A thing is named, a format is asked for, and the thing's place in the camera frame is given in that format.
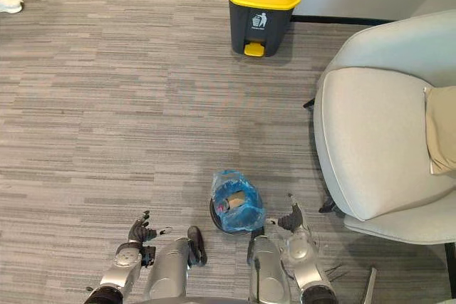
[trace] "plastic bag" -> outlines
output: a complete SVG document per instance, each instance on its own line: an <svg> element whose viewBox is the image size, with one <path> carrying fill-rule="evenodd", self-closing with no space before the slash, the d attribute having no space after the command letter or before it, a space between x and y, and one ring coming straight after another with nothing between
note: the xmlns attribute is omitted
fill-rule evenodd
<svg viewBox="0 0 456 304"><path fill-rule="evenodd" d="M229 208L228 198L238 192L244 192L241 196L243 203ZM212 200L224 231L254 231L264 225L266 209L258 190L241 172L216 172L212 182Z"/></svg>

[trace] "shoe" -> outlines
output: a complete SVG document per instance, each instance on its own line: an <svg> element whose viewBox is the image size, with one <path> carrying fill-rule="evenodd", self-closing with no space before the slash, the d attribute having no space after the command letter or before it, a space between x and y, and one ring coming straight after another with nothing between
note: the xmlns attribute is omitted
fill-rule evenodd
<svg viewBox="0 0 456 304"><path fill-rule="evenodd" d="M191 226L187 231L188 244L190 247L190 254L188 257L188 264L190 267L193 265L204 266L207 262L207 255L204 249L204 241L201 231L196 226Z"/></svg>
<svg viewBox="0 0 456 304"><path fill-rule="evenodd" d="M0 12L16 14L22 11L24 2L22 0L0 0Z"/></svg>

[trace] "gray carpet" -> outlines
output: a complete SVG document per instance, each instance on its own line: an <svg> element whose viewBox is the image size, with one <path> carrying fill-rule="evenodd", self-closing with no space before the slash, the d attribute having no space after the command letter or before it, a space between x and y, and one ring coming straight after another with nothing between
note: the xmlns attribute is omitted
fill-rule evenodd
<svg viewBox="0 0 456 304"><path fill-rule="evenodd" d="M360 302L372 264L376 303L450 297L443 246L318 214L325 186L302 104L363 27L296 23L276 56L255 59L231 52L227 0L24 1L0 14L1 303L82 303L144 209L174 227L159 249L201 227L209 263L191 270L189 294L246 298L248 238L220 233L207 211L212 173L226 168L271 215L296 195L325 267L343 264L342 303Z"/></svg>

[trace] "yellow foot pedal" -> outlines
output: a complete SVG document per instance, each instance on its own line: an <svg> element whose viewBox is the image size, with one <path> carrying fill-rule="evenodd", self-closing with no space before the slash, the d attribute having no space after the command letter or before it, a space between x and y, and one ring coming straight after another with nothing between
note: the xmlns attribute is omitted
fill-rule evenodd
<svg viewBox="0 0 456 304"><path fill-rule="evenodd" d="M260 43L249 43L245 45L244 53L248 56L262 57L264 55L264 47Z"/></svg>

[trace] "white sneaker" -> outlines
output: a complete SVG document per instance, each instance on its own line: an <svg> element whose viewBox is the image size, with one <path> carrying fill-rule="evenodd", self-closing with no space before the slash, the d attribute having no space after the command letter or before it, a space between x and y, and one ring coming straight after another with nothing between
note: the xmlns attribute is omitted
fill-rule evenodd
<svg viewBox="0 0 456 304"><path fill-rule="evenodd" d="M22 10L23 4L22 0L0 0L0 12L16 14Z"/></svg>

